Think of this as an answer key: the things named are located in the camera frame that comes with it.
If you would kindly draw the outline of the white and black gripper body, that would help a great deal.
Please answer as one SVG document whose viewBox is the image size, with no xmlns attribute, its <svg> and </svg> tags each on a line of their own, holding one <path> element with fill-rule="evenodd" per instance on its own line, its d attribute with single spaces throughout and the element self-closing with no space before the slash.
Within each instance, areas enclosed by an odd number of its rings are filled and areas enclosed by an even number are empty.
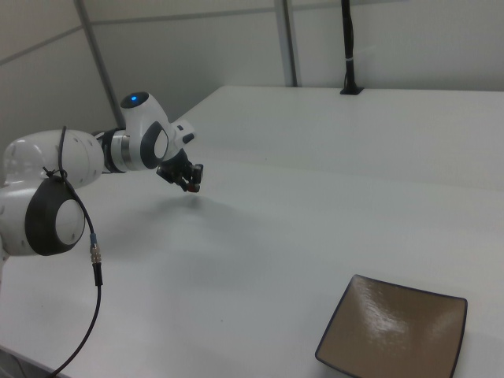
<svg viewBox="0 0 504 378">
<path fill-rule="evenodd" d="M 195 138 L 195 130 L 186 120 L 169 125 L 169 144 L 163 161 L 156 173 L 169 183 L 178 184 L 178 175 L 182 174 L 187 184 L 191 184 L 191 166 L 184 147 Z"/>
</svg>

